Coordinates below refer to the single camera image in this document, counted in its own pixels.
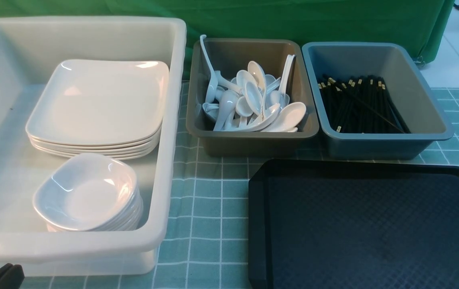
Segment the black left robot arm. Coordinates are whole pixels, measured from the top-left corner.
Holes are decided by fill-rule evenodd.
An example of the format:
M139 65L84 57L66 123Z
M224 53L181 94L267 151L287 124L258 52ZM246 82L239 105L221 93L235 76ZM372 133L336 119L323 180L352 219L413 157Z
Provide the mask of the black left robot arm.
M19 289L24 278L22 265L6 263L0 267L0 289Z

